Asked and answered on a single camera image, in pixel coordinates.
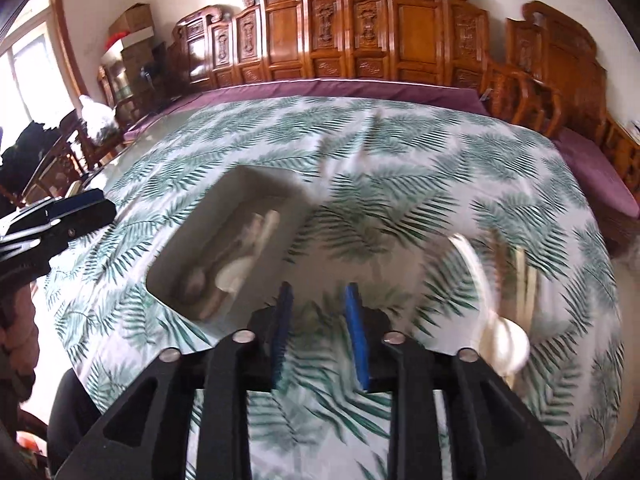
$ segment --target window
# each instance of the window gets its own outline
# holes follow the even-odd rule
[[[52,0],[30,0],[0,43],[0,154],[31,122],[46,128],[79,109]]]

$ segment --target red object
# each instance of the red object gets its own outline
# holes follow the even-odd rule
[[[129,34],[130,32],[128,30],[123,30],[121,32],[116,32],[115,34],[113,34],[107,40],[107,43],[104,44],[104,51],[106,52],[107,50],[109,50],[116,41],[121,40],[122,38],[128,36]]]

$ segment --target leaf print tablecloth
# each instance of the leaf print tablecloth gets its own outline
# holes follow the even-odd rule
[[[364,304],[399,330],[455,352],[478,315],[471,277],[444,243],[455,232],[473,240],[490,277],[496,233],[539,270],[517,390],[583,475],[594,471],[616,424],[623,349],[615,282],[586,201],[542,136],[423,105],[292,97],[203,108],[134,163],[108,192],[114,224],[52,260],[45,284],[56,331],[101,410],[162,348],[215,344],[144,281],[203,193],[237,164],[297,170],[326,194],[287,254],[295,312],[282,378],[249,397],[254,478],[385,477],[390,398],[356,384],[341,291],[358,282]],[[502,285],[507,297],[512,285]],[[198,394],[188,478],[201,405]],[[444,426],[441,442],[446,449]]]

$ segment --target blue gripper pad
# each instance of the blue gripper pad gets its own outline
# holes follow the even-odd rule
[[[350,283],[344,291],[344,317],[351,337],[356,376],[364,390],[369,389],[369,345],[362,322],[362,300],[358,284]]]
[[[271,373],[273,384],[280,378],[284,352],[287,348],[287,337],[289,336],[289,324],[291,322],[291,312],[293,310],[293,291],[291,285],[282,282],[278,301],[276,302],[276,330],[271,340]]]

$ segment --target window pane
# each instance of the window pane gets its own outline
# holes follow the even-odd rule
[[[7,54],[0,57],[0,126],[2,126],[2,142],[0,153],[15,144],[20,133],[28,126],[29,118],[24,111],[20,94],[15,87],[14,78],[9,66]]]
[[[15,74],[33,120],[53,128],[74,106],[51,49],[46,24],[32,33],[35,37],[29,43],[20,40],[14,44]]]
[[[27,4],[23,7],[18,14],[18,17],[15,19],[14,24],[9,29],[7,35],[11,34],[15,29],[20,27],[23,23],[28,22],[33,16],[42,12],[44,9],[49,7],[50,0],[29,0]]]

